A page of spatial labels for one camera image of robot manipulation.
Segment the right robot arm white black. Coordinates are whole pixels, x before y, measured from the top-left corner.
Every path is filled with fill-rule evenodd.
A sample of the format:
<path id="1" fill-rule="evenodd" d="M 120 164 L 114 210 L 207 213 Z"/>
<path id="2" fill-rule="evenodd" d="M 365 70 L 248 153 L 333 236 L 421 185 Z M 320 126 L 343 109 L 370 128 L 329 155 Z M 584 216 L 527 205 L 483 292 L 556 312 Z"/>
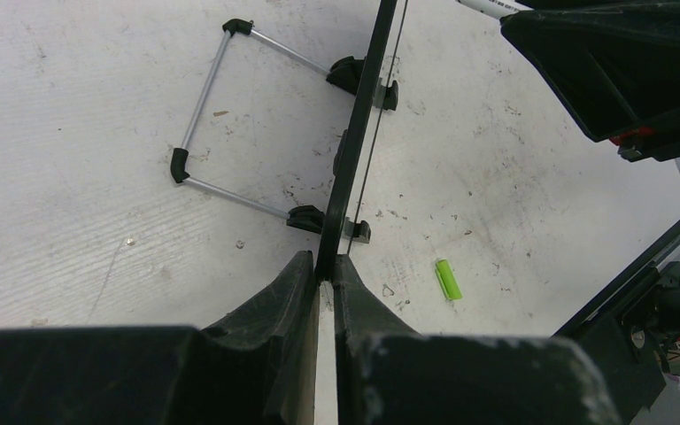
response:
<path id="1" fill-rule="evenodd" d="M 500 25 L 587 138 L 680 173 L 680 1 L 532 1 Z"/>

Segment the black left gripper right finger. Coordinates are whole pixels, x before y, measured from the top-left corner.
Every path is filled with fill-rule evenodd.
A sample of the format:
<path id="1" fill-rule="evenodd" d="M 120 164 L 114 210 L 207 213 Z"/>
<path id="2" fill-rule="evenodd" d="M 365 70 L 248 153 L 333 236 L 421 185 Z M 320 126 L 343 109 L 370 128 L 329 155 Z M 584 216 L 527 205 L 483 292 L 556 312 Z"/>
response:
<path id="1" fill-rule="evenodd" d="M 334 267 L 342 424 L 618 424 L 599 368 L 562 337 L 416 332 L 361 280 Z"/>

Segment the green marker cap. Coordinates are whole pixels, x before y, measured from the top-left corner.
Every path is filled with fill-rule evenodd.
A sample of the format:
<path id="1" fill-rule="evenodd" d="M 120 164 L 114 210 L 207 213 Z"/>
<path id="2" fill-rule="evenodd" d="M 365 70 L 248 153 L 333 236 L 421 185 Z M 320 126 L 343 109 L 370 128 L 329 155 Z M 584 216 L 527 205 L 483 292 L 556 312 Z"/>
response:
<path id="1" fill-rule="evenodd" d="M 452 268 L 446 259 L 438 259 L 435 262 L 435 273 L 440 288 L 447 300 L 462 299 L 462 294 Z"/>

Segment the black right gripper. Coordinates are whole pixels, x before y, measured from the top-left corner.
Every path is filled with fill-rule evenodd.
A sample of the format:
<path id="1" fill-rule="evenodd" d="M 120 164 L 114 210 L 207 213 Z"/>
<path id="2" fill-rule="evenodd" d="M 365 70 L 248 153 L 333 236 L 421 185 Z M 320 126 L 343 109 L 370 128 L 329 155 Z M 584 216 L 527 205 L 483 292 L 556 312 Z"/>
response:
<path id="1" fill-rule="evenodd" d="M 500 32 L 591 141 L 630 162 L 680 158 L 680 1 L 538 1 Z"/>

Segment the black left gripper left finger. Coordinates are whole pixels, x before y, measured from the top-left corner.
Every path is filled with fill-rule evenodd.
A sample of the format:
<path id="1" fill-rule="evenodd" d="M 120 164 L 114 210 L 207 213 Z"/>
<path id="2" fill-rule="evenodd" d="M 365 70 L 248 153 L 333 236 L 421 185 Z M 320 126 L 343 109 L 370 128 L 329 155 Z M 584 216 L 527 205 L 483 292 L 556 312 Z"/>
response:
<path id="1" fill-rule="evenodd" d="M 313 255 L 205 328 L 0 329 L 0 424 L 311 424 Z"/>

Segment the silver marker pen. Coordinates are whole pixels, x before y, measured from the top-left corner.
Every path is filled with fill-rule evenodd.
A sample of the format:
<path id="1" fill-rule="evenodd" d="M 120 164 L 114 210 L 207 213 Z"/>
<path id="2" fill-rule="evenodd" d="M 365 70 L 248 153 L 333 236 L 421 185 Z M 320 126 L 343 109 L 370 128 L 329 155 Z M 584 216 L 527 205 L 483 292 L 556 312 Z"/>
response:
<path id="1" fill-rule="evenodd" d="M 517 12 L 531 11 L 529 6 L 508 0 L 457 0 L 457 3 L 493 19 L 502 19 Z"/>

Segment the black framed small whiteboard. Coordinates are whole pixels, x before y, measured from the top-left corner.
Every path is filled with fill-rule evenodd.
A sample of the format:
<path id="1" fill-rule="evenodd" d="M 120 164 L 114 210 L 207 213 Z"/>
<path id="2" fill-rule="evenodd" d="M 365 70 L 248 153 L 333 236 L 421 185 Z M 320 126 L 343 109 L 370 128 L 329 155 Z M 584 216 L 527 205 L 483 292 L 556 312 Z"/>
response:
<path id="1" fill-rule="evenodd" d="M 404 1 L 381 2 L 367 54 L 330 67 L 260 33 L 250 22 L 232 19 L 226 39 L 257 39 L 325 76 L 354 95 L 350 122 L 338 144 L 328 205 L 297 206 L 287 212 L 250 200 L 190 176 L 188 148 L 174 150 L 171 175 L 182 183 L 284 219 L 291 228 L 319 236 L 317 254 L 297 253 L 273 282 L 213 325 L 191 332 L 184 346 L 187 377 L 175 386 L 170 424 L 311 424 L 315 419 L 316 367 L 321 285 L 334 282 L 350 264 L 343 246 L 367 243 L 371 231 L 355 221 L 361 193 L 353 186 L 363 155 L 373 149 L 383 112 L 398 105 L 392 68 L 405 20 Z"/>

